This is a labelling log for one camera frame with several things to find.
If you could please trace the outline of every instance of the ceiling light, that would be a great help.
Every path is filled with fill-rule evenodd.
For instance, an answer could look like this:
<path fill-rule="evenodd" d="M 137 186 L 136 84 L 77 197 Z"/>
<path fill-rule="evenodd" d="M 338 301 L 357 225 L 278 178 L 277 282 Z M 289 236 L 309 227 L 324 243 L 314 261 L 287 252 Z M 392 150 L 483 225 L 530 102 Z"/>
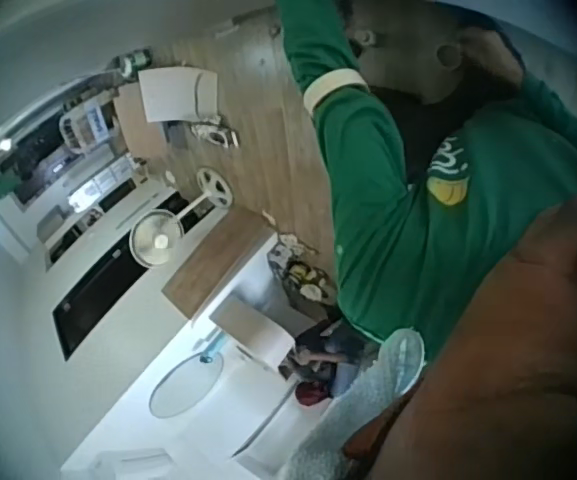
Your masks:
<path fill-rule="evenodd" d="M 12 140 L 10 138 L 4 138 L 0 141 L 0 150 L 2 152 L 9 152 L 12 148 Z"/>

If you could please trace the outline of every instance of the white wall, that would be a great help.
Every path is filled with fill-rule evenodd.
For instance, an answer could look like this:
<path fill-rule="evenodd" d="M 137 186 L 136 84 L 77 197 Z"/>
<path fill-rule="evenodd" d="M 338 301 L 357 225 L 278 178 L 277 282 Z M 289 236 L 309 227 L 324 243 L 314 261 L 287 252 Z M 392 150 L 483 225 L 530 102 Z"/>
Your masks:
<path fill-rule="evenodd" d="M 0 249 L 0 480 L 58 478 L 60 462 L 30 400 L 21 333 L 21 272 Z"/>
<path fill-rule="evenodd" d="M 105 66 L 116 55 L 200 31 L 273 1 L 41 3 L 54 5 L 0 32 L 0 125 L 47 91 Z"/>
<path fill-rule="evenodd" d="M 439 0 L 523 28 L 577 57 L 577 15 L 561 0 Z"/>

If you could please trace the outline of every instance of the wooden countertop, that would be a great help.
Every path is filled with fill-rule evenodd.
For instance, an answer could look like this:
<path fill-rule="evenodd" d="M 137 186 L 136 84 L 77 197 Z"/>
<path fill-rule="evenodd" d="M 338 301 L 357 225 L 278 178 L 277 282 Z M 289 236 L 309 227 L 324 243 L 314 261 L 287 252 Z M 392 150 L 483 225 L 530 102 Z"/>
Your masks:
<path fill-rule="evenodd" d="M 179 267 L 162 292 L 194 320 L 274 231 L 261 215 L 233 207 Z"/>

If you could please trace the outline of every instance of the white fan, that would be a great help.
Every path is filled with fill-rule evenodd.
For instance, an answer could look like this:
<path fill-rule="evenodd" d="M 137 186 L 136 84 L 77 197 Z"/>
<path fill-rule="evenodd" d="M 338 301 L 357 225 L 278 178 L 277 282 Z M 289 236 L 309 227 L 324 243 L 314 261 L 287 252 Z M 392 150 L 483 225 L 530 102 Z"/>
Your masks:
<path fill-rule="evenodd" d="M 130 231 L 129 245 L 135 260 L 147 268 L 168 262 L 184 235 L 181 219 L 204 200 L 218 208 L 232 205 L 232 190 L 226 180 L 211 168 L 200 168 L 197 183 L 203 192 L 177 215 L 167 210 L 151 210 Z"/>

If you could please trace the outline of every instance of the white cuff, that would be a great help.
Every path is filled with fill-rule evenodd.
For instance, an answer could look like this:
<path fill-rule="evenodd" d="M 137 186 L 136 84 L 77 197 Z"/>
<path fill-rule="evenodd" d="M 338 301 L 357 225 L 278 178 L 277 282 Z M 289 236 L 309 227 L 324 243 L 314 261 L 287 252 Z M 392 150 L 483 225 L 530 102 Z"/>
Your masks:
<path fill-rule="evenodd" d="M 347 86 L 360 86 L 368 90 L 368 84 L 357 70 L 341 68 L 322 75 L 312 82 L 304 93 L 304 106 L 312 117 L 315 108 L 335 90 Z"/>

